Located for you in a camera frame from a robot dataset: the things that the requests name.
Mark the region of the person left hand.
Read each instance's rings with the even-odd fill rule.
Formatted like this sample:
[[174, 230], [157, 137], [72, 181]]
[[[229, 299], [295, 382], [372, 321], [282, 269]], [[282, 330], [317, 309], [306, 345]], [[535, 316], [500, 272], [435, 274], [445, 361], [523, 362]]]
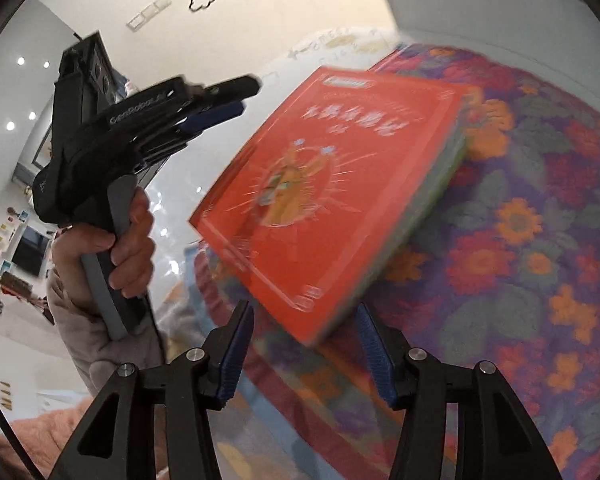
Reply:
[[78, 223], [69, 228], [53, 246], [53, 262], [62, 286], [65, 304], [95, 316], [97, 308], [88, 287], [81, 258], [104, 252], [110, 257], [112, 269], [108, 285], [124, 298], [143, 296], [154, 273], [151, 258], [155, 243], [149, 234], [154, 216], [144, 190], [137, 188], [130, 211], [129, 229], [119, 238], [101, 229]]

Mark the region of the left grey sleeve forearm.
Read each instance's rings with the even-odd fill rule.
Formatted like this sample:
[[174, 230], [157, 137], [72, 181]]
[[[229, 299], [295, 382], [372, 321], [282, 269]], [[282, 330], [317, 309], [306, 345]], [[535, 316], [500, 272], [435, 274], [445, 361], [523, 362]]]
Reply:
[[118, 341], [109, 337], [101, 318], [65, 304], [56, 272], [47, 281], [47, 299], [60, 338], [91, 396], [98, 395], [123, 363], [141, 370], [156, 367], [199, 347], [204, 340], [197, 315], [186, 304], [183, 284], [172, 289], [153, 316], [146, 316], [131, 335]]

